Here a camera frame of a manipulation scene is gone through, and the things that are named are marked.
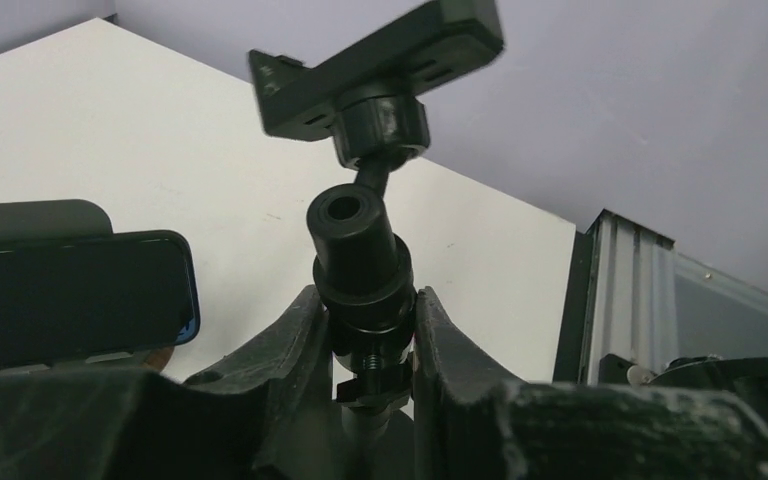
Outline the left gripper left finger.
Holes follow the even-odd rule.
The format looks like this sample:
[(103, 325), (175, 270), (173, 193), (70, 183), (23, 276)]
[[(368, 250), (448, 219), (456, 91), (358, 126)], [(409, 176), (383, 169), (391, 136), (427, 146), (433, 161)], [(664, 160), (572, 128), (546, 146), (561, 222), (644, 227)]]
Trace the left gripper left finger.
[(145, 368), (0, 375), (0, 479), (329, 479), (317, 291), (184, 382)]

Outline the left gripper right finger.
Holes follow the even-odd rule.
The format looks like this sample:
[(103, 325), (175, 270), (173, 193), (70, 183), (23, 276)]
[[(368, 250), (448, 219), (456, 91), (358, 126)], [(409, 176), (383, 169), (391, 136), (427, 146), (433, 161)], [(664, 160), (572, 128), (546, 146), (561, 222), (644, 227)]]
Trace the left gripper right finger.
[(422, 289), (419, 479), (768, 479), (768, 390), (525, 382)]

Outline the dark blue phone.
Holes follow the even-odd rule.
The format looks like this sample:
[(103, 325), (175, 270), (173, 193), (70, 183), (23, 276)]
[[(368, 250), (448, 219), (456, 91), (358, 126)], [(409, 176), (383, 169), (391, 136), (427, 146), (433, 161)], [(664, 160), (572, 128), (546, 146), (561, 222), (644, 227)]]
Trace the dark blue phone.
[(200, 327), (177, 232), (0, 243), (0, 370), (178, 346)]

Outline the wooden base phone stand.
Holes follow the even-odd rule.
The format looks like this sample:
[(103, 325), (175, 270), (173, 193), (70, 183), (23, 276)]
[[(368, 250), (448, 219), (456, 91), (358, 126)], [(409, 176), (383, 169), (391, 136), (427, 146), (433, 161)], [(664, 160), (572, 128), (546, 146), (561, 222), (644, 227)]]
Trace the wooden base phone stand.
[[(99, 205), (83, 199), (0, 203), (0, 243), (106, 237), (113, 234), (110, 217)], [(1, 369), (0, 375), (38, 373), (80, 367), (144, 367), (161, 372), (174, 347), (115, 352), (52, 364)]]

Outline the tall phone stand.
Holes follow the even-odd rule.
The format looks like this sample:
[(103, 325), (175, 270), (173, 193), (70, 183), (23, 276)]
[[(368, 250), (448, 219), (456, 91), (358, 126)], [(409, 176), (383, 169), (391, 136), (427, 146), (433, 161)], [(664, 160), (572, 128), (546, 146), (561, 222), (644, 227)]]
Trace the tall phone stand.
[(420, 96), (488, 66), (503, 49), (495, 2), (427, 1), (313, 67), (248, 52), (265, 134), (331, 139), (340, 165), (355, 172), (306, 213), (332, 354), (352, 373), (336, 395), (349, 479), (373, 477), (378, 444), (411, 390), (417, 292), (410, 251), (385, 206), (389, 176), (430, 145)]

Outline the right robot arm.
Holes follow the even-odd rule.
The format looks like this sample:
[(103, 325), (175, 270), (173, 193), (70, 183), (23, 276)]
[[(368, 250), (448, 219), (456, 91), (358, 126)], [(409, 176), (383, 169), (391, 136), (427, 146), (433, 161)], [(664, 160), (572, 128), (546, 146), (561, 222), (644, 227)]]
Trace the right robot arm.
[(739, 382), (768, 384), (768, 357), (720, 359), (681, 357), (656, 373), (630, 360), (608, 354), (600, 360), (599, 384), (651, 385), (703, 390), (733, 390)]

